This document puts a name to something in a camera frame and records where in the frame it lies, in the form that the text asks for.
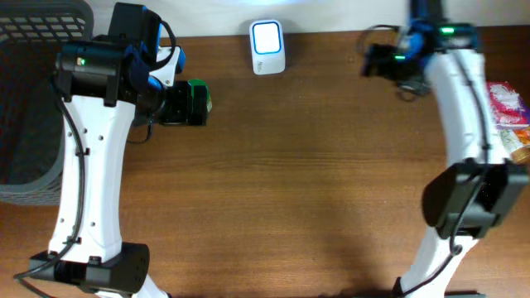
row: wooden table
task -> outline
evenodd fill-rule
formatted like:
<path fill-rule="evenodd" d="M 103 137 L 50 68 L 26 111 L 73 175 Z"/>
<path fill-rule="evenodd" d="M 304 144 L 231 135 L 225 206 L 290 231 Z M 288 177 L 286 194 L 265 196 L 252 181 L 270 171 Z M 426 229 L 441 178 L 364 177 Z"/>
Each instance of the wooden table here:
<path fill-rule="evenodd" d="M 530 99 L 530 28 L 482 32 L 489 78 Z M 332 296 L 390 289 L 407 271 L 425 230 L 422 190 L 446 165 L 444 136 L 433 97 L 404 103 L 391 83 L 359 76 L 358 35 L 288 35 L 287 70 L 264 77 L 252 72 L 246 36 L 179 40 L 180 79 L 210 85 L 208 127 L 155 127 L 149 143 L 128 146 L 120 202 L 123 240 L 149 245 L 160 288 Z M 464 260 L 450 290 L 528 297 L 529 196 Z M 31 296 L 11 275 L 47 248 L 56 215 L 0 205 L 2 296 Z"/>

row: green led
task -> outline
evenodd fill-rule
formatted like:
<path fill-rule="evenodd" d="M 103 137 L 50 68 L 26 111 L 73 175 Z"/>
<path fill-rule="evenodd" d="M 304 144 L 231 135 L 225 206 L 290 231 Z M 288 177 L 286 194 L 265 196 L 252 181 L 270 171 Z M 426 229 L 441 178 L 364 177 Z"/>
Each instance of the green led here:
<path fill-rule="evenodd" d="M 441 33 L 443 33 L 443 34 L 455 34 L 455 28 L 442 27 L 441 28 Z"/>

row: black cable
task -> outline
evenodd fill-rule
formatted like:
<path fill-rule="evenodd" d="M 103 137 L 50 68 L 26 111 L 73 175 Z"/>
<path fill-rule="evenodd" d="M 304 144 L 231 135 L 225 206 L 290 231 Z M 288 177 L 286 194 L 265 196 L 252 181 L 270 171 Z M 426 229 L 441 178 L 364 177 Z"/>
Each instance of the black cable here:
<path fill-rule="evenodd" d="M 151 119 L 151 120 L 149 120 L 149 123 L 147 124 L 147 136 L 146 136 L 146 138 L 143 141 L 135 142 L 135 141 L 127 140 L 127 143 L 135 144 L 135 145 L 140 145 L 140 144 L 147 143 L 147 141 L 149 141 L 151 139 L 151 136 L 152 136 L 152 125 L 153 125 L 153 120 Z"/>
<path fill-rule="evenodd" d="M 370 36 L 370 34 L 372 34 L 376 29 L 380 28 L 392 29 L 394 32 L 399 32 L 400 26 L 380 24 L 367 28 L 361 33 L 361 36 L 359 36 L 359 38 L 357 39 L 357 53 L 359 53 L 360 55 L 366 55 L 364 42 Z"/>
<path fill-rule="evenodd" d="M 475 188 L 473 189 L 473 192 L 471 193 L 471 196 L 468 198 L 464 208 L 458 215 L 458 218 L 455 223 L 455 227 L 453 228 L 451 235 L 450 235 L 450 241 L 449 241 L 449 256 L 446 258 L 446 260 L 443 262 L 443 264 L 438 268 L 438 270 L 427 280 L 420 283 L 417 286 L 414 286 L 412 289 L 404 292 L 400 297 L 406 297 L 414 293 L 415 291 L 420 290 L 424 286 L 430 284 L 433 282 L 451 263 L 454 257 L 460 255 L 462 253 L 463 247 L 461 245 L 455 244 L 456 236 L 458 234 L 458 231 L 460 230 L 463 222 L 464 222 L 464 215 L 468 212 L 469 208 L 473 205 L 473 203 L 476 201 L 477 197 L 479 196 L 480 191 L 482 190 L 484 183 L 486 182 L 488 171 L 489 171 L 489 150 L 491 150 L 491 145 L 489 143 L 489 132 L 488 132 L 488 124 L 486 123 L 486 117 L 484 114 L 484 110 L 482 109 L 482 105 L 480 104 L 480 98 L 477 90 L 475 89 L 475 83 L 471 80 L 469 77 L 467 70 L 464 67 L 464 64 L 462 63 L 460 57 L 455 53 L 452 52 L 452 55 L 454 56 L 456 60 L 456 64 L 458 65 L 458 68 L 460 69 L 460 72 L 464 76 L 465 84 L 470 88 L 471 93 L 473 94 L 473 99 L 475 100 L 475 104 L 479 110 L 479 118 L 480 118 L 480 126 L 482 130 L 482 150 L 484 151 L 484 168 L 480 174 L 479 181 Z"/>
<path fill-rule="evenodd" d="M 171 57 L 173 57 L 173 54 L 175 53 L 175 49 L 176 49 L 176 38 L 175 38 L 175 34 L 173 34 L 173 31 L 171 30 L 171 27 L 169 26 L 167 22 L 164 22 L 164 21 L 161 21 L 161 24 L 164 26 L 164 28 L 166 28 L 167 34 L 169 35 L 169 39 L 171 41 L 171 53 L 164 60 L 158 61 L 155 64 L 155 66 L 151 69 L 151 71 L 159 70 L 160 68 L 166 66 L 171 60 Z"/>
<path fill-rule="evenodd" d="M 77 154 L 76 156 L 79 158 L 79 193 L 78 193 L 78 202 L 77 202 L 77 212 L 75 216 L 75 223 L 74 223 L 74 230 L 66 239 L 66 245 L 65 247 L 51 260 L 48 262 L 40 265 L 39 267 L 35 267 L 31 270 L 28 270 L 26 272 L 18 273 L 13 276 L 13 279 L 17 282 L 19 282 L 21 285 L 26 287 L 29 291 L 33 292 L 34 294 L 37 294 L 39 297 L 44 298 L 50 298 L 51 296 L 46 294 L 45 292 L 37 289 L 32 284 L 30 284 L 27 281 L 24 281 L 24 278 L 31 277 L 35 275 L 38 272 L 41 272 L 45 269 L 48 269 L 50 267 L 53 267 L 57 262 L 61 260 L 61 258 L 68 253 L 68 251 L 74 246 L 77 238 L 79 237 L 80 229 L 81 229 L 81 220 L 83 219 L 83 212 L 84 212 L 84 175 L 85 175 L 85 168 L 84 168 L 84 149 L 83 149 L 83 143 L 81 142 L 80 133 L 77 130 L 77 127 L 75 126 L 74 120 L 72 119 L 72 116 L 68 112 L 68 109 L 65 106 L 65 103 L 63 103 L 62 98 L 65 96 L 62 92 L 60 92 L 53 81 L 52 78 L 50 78 L 50 84 L 52 89 L 55 91 L 55 93 L 58 95 L 56 96 L 57 99 L 57 105 L 59 106 L 60 111 L 65 116 L 66 122 L 70 126 L 70 130 L 72 131 L 74 135 L 75 145 L 77 146 Z"/>

